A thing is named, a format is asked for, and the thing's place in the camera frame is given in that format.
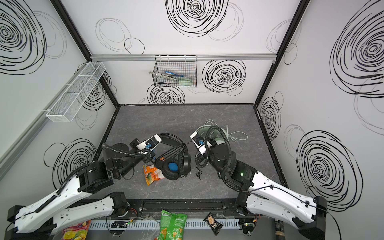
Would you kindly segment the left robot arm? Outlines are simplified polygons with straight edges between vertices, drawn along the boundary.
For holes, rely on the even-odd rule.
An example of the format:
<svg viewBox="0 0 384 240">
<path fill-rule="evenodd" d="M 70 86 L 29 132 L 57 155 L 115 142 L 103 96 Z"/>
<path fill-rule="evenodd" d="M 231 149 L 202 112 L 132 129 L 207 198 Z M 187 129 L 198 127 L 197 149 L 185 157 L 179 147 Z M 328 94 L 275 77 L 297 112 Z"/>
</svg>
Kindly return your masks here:
<svg viewBox="0 0 384 240">
<path fill-rule="evenodd" d="M 62 185 L 48 196 L 28 206 L 9 209 L 6 240 L 51 240 L 67 227 L 102 217 L 124 217 L 133 211 L 123 192 L 114 192 L 105 198 L 73 207 L 80 200 L 96 194 L 114 184 L 125 174 L 143 162 L 152 162 L 165 172 L 170 164 L 178 164 L 174 158 L 154 159 L 154 147 L 130 150 L 125 144 L 103 144 L 102 161 L 83 165 L 72 171 Z"/>
</svg>

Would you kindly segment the black gaming headphones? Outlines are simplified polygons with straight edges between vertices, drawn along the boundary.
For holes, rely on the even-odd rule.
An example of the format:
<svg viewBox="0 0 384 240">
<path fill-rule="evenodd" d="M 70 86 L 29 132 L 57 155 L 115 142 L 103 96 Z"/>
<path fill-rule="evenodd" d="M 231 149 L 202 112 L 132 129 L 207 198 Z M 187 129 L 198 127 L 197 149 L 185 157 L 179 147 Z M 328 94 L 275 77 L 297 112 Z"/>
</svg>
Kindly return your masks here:
<svg viewBox="0 0 384 240">
<path fill-rule="evenodd" d="M 183 151 L 176 155 L 174 158 L 167 160 L 156 160 L 154 166 L 160 169 L 168 180 L 178 180 L 179 178 L 186 177 L 191 171 L 191 155 L 189 154 L 188 147 L 181 138 L 170 133 L 158 134 L 162 139 L 161 144 L 169 147 L 183 146 Z"/>
</svg>

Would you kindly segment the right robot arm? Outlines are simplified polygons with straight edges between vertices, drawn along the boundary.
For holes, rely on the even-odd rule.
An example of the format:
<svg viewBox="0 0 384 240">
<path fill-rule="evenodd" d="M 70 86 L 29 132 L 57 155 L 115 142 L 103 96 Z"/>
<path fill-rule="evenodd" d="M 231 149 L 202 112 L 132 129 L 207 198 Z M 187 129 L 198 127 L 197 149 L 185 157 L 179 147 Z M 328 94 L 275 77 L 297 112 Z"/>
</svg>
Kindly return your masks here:
<svg viewBox="0 0 384 240">
<path fill-rule="evenodd" d="M 298 229 L 309 240 L 326 238 L 328 202 L 294 192 L 237 159 L 224 130 L 211 126 L 190 136 L 197 160 L 210 164 L 230 189 L 238 192 L 240 214 L 264 215 Z"/>
</svg>

